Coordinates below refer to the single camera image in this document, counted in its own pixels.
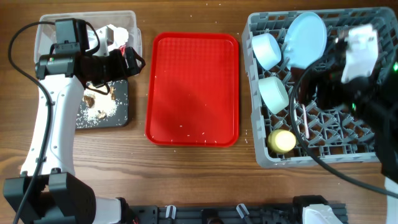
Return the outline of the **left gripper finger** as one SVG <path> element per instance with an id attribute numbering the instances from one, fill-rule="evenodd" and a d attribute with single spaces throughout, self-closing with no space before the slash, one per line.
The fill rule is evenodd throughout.
<path id="1" fill-rule="evenodd" d="M 85 82 L 85 88 L 87 90 L 93 91 L 95 93 L 99 93 L 101 95 L 108 95 L 111 92 L 111 88 L 108 83 L 104 82 L 97 86 L 93 85 L 92 82 Z"/>
<path id="2" fill-rule="evenodd" d="M 140 74 L 146 65 L 145 60 L 132 47 L 126 47 L 124 53 L 127 63 L 127 74 L 129 76 Z"/>

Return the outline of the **white napkin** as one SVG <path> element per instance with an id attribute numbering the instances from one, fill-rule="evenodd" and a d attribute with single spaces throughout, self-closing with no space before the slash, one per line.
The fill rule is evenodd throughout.
<path id="1" fill-rule="evenodd" d="M 114 43 L 108 47 L 109 52 L 115 49 L 119 49 L 120 46 L 126 45 L 129 33 L 125 28 L 116 27 L 112 24 L 107 25 L 114 31 Z M 88 31 L 88 40 L 90 45 L 90 50 L 95 48 L 98 44 L 95 41 L 96 35 L 92 30 Z"/>

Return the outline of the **white plastic fork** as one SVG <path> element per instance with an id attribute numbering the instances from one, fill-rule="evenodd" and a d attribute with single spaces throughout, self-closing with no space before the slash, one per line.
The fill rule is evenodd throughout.
<path id="1" fill-rule="evenodd" d="M 307 114 L 306 114 L 306 108 L 304 104 L 301 104 L 302 110 L 303 110 L 303 124 L 304 124 L 304 131 L 305 131 L 305 138 L 309 139 L 310 138 L 310 133 L 309 133 L 309 128 L 308 128 L 308 120 L 307 120 Z"/>

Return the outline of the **green bowl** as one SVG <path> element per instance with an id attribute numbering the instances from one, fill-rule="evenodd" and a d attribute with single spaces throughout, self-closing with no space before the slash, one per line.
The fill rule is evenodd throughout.
<path id="1" fill-rule="evenodd" d="M 282 81 L 277 77 L 259 80 L 261 97 L 273 114 L 277 114 L 289 105 L 289 96 Z"/>

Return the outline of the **large light blue plate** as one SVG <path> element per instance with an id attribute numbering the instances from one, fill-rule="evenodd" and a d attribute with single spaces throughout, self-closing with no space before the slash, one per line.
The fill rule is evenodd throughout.
<path id="1" fill-rule="evenodd" d="M 326 26 L 314 12 L 304 12 L 293 20 L 287 30 L 283 50 L 287 68 L 306 69 L 318 60 L 325 51 L 327 42 Z"/>

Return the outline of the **yellow plastic cup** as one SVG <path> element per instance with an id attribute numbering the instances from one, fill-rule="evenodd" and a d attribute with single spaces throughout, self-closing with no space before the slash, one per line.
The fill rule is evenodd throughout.
<path id="1" fill-rule="evenodd" d="M 297 143 L 296 137 L 290 131 L 277 129 L 270 133 L 267 138 L 268 147 L 279 154 L 291 151 Z"/>

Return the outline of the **small light blue bowl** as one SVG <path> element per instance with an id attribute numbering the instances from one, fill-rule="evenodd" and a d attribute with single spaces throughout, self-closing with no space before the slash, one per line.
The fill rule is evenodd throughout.
<path id="1" fill-rule="evenodd" d="M 254 36 L 252 38 L 252 48 L 257 61 L 264 70 L 272 69 L 281 61 L 280 47 L 270 33 Z"/>

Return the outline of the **red snack wrapper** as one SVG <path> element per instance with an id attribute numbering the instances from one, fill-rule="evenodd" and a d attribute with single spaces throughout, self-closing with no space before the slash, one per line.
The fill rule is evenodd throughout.
<path id="1" fill-rule="evenodd" d="M 120 46 L 120 48 L 119 48 L 119 50 L 121 51 L 121 53 L 122 53 L 123 55 L 124 55 L 124 53 L 125 53 L 125 48 L 126 48 L 125 45 Z"/>

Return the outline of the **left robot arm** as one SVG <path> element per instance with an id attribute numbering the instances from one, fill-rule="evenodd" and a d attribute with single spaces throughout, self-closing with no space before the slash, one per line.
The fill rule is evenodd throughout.
<path id="1" fill-rule="evenodd" d="M 39 89 L 34 135 L 21 173 L 6 179 L 3 195 L 24 223 L 138 223 L 122 197 L 97 197 L 77 179 L 73 164 L 76 118 L 85 90 L 138 75 L 145 60 L 132 48 L 106 56 L 90 47 L 92 25 L 82 19 L 52 22 L 56 42 L 31 77 Z"/>

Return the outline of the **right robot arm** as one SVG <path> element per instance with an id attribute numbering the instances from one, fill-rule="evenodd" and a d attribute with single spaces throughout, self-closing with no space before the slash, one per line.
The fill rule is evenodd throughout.
<path id="1" fill-rule="evenodd" d="M 386 177 L 388 190 L 366 184 L 348 177 L 330 167 L 308 150 L 300 137 L 299 129 L 293 125 L 301 147 L 316 163 L 333 175 L 358 187 L 387 196 L 387 223 L 397 223 L 397 51 L 394 51 L 389 65 L 381 68 L 383 82 L 379 85 L 366 78 L 354 78 L 347 84 L 336 84 L 340 92 L 338 100 L 350 107 L 350 113 L 364 121 L 375 131 L 376 155 L 379 158 L 381 173 Z"/>

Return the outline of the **grey dishwasher rack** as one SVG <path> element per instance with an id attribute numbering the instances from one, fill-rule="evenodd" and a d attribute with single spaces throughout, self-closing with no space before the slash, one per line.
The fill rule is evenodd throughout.
<path id="1" fill-rule="evenodd" d="M 397 16 L 389 7 L 363 7 L 349 9 L 316 10 L 326 26 L 328 40 L 337 37 L 339 31 L 362 24 L 372 24 L 379 34 L 379 58 L 377 67 L 386 66 L 397 50 Z M 267 147 L 268 135 L 276 129 L 291 130 L 289 110 L 271 113 L 263 102 L 259 80 L 277 77 L 292 91 L 294 80 L 287 62 L 264 70 L 252 50 L 252 38 L 264 33 L 273 35 L 280 47 L 286 48 L 284 38 L 291 23 L 301 11 L 254 12 L 249 15 L 242 34 L 245 71 L 251 91 L 251 123 L 257 163 L 263 168 L 314 166 L 316 162 L 300 147 L 278 154 Z M 377 162 L 374 153 L 374 133 L 369 126 L 349 115 L 342 107 L 321 110 L 315 101 L 306 106 L 295 105 L 296 123 L 308 124 L 308 148 L 326 163 Z"/>

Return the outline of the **red serving tray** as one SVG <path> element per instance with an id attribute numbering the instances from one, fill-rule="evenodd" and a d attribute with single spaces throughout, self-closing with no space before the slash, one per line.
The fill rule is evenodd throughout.
<path id="1" fill-rule="evenodd" d="M 230 147 L 239 137 L 239 43 L 163 32 L 153 42 L 145 134 L 163 146 Z"/>

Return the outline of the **clear plastic bin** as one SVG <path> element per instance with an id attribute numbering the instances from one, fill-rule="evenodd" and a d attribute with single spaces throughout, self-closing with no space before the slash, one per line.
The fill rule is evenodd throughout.
<path id="1" fill-rule="evenodd" d="M 89 22 L 95 30 L 112 24 L 125 28 L 129 33 L 126 47 L 132 47 L 139 55 L 142 55 L 141 30 L 137 26 L 134 11 L 95 11 L 95 12 L 68 12 L 61 14 L 45 14 L 40 20 L 54 22 L 59 19 L 82 19 Z M 47 55 L 50 47 L 57 41 L 54 26 L 44 24 L 37 27 L 34 47 L 34 62 L 37 63 L 41 55 Z"/>

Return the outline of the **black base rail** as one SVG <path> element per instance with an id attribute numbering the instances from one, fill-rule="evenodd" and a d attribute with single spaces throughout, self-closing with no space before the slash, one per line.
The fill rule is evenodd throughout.
<path id="1" fill-rule="evenodd" d="M 133 223 L 348 223 L 344 204 L 277 203 L 233 207 L 131 206 Z"/>

